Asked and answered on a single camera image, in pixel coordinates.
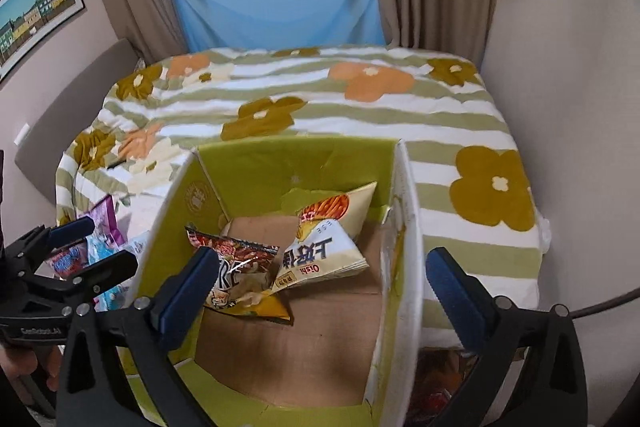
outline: snack bag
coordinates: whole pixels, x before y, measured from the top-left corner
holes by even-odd
[[[220,272],[205,306],[229,315],[253,315],[290,321],[280,300],[264,293],[271,286],[270,267],[278,247],[211,235],[185,227],[191,246],[218,252]]]
[[[306,282],[356,275],[368,266],[340,222],[325,219],[287,248],[271,293]]]
[[[77,242],[70,247],[61,249],[58,253],[47,259],[47,264],[62,279],[68,279],[74,273],[89,266],[86,240]]]
[[[124,244],[124,237],[118,229],[113,198],[107,195],[86,213],[94,220],[94,233],[87,237],[89,264],[97,263],[117,251]]]
[[[116,249],[116,252],[119,252],[121,250],[130,251],[136,256],[138,261],[140,261],[140,257],[145,251],[148,238],[149,232],[141,233],[139,236],[136,236],[133,239],[127,241],[121,247],[118,247]],[[129,287],[131,286],[132,282],[133,277],[98,295],[98,302],[95,306],[96,311],[103,312],[107,310],[119,310],[120,308],[124,308],[124,304],[127,300],[127,293],[129,292]]]
[[[300,224],[296,238],[304,241],[309,233],[324,219],[337,219],[344,231],[356,239],[367,217],[377,182],[364,185],[346,194],[339,194],[299,211]]]

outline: picture frame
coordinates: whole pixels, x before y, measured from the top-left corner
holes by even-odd
[[[43,39],[83,9],[83,0],[0,0],[0,82]]]

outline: open cardboard box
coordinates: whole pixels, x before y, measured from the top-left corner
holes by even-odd
[[[355,277],[283,291],[293,325],[208,309],[170,353],[220,427],[401,426],[422,313],[418,204],[403,142],[284,136],[217,142],[182,166],[151,231],[129,299],[153,295],[193,250],[184,226],[286,248],[306,204],[378,182]],[[161,423],[135,367],[129,381]]]

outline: cardboard divider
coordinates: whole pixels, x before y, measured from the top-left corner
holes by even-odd
[[[297,224],[290,216],[238,218],[228,235],[287,248]],[[369,269],[284,291],[292,326],[205,310],[195,362],[223,385],[272,405],[361,404],[382,314],[378,224],[366,224],[358,246]]]

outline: pink package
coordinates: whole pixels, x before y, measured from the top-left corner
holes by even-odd
[[[110,194],[98,201],[85,215],[94,220],[94,235],[101,238],[107,247],[114,248],[125,244],[125,239],[118,229],[113,197]]]

